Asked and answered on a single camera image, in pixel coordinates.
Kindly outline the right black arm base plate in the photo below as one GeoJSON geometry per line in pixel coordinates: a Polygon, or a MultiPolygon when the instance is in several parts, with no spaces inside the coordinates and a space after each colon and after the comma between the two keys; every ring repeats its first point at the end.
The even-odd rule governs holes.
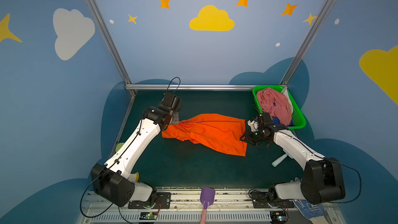
{"type": "Polygon", "coordinates": [[[252,200],[254,208],[294,208],[294,203],[291,200],[270,199],[267,191],[251,189],[248,192],[248,197],[252,200]]]}

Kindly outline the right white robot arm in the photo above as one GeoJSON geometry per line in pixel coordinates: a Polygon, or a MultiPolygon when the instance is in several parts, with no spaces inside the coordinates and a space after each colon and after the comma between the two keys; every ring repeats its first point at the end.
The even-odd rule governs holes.
{"type": "Polygon", "coordinates": [[[306,200],[316,205],[346,197],[341,164],[307,146],[283,124],[263,124],[255,131],[249,128],[240,140],[252,145],[265,140],[273,141],[303,169],[299,182],[270,186],[267,193],[270,202],[306,200]]]}

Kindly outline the orange t shirt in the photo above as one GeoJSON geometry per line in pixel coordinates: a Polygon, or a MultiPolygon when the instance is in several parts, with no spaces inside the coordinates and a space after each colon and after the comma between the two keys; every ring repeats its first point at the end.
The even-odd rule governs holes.
{"type": "Polygon", "coordinates": [[[247,144],[240,140],[246,131],[243,119],[219,114],[200,114],[169,125],[162,131],[165,139],[191,141],[227,155],[244,157],[247,144]]]}

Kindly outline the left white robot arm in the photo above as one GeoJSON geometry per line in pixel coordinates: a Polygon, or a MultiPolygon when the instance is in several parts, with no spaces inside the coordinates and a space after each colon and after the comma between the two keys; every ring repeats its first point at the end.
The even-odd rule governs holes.
{"type": "Polygon", "coordinates": [[[150,142],[171,124],[179,104],[179,97],[166,92],[157,107],[143,112],[139,124],[122,147],[104,165],[96,164],[91,169],[92,187],[97,195],[118,207],[129,202],[138,202],[143,207],[155,204],[157,189],[137,182],[132,170],[150,142]]]}

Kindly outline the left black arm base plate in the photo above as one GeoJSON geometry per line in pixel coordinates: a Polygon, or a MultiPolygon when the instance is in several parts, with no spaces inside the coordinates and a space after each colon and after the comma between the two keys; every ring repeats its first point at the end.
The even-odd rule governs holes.
{"type": "Polygon", "coordinates": [[[171,196],[170,192],[157,192],[156,196],[151,196],[148,202],[130,201],[128,209],[169,209],[171,196]]]}

